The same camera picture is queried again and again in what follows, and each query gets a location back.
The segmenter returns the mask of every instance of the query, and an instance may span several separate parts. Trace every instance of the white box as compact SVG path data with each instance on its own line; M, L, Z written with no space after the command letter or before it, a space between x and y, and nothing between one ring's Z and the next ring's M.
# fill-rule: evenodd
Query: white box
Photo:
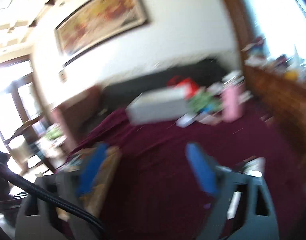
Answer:
M176 120L189 112L187 86L167 87L140 94L126 108L132 125Z

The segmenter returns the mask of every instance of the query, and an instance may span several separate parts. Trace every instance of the white wall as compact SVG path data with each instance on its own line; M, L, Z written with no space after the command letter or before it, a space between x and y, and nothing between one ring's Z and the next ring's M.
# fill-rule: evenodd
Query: white wall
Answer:
M58 72L64 62L53 29L86 1L73 0L63 6L66 8L54 6L45 16L33 63L48 103L62 101L112 75L148 69L176 57L227 52L233 55L229 67L239 67L237 42L222 0L142 0L151 22L104 42L69 64L65 70L68 81L61 84ZM48 17L58 21L52 25Z

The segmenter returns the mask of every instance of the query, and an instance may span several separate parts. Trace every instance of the picture frame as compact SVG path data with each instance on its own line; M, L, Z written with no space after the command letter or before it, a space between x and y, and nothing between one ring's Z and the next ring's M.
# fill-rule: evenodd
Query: picture frame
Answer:
M59 50L67 60L63 66L147 21L141 0L88 0L55 28Z

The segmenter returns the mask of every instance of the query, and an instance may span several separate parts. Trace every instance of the blue object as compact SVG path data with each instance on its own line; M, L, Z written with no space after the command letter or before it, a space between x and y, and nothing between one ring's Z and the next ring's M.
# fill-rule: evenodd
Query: blue object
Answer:
M105 143L100 144L91 156L85 168L80 173L80 185L77 188L77 195L80 196L92 191L93 181L99 171L99 167L106 157L108 146Z
M207 114L208 112L211 112L213 110L213 105L208 104L205 108L202 109L202 114Z
M188 143L186 145L186 158L189 161L200 189L212 196L216 196L218 194L216 174L204 158L203 151L196 144Z

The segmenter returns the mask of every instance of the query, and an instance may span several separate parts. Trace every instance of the ceiling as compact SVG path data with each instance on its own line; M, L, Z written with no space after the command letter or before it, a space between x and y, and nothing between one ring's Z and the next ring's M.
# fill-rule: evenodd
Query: ceiling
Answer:
M65 0L0 0L0 55L30 47L34 29L52 7Z

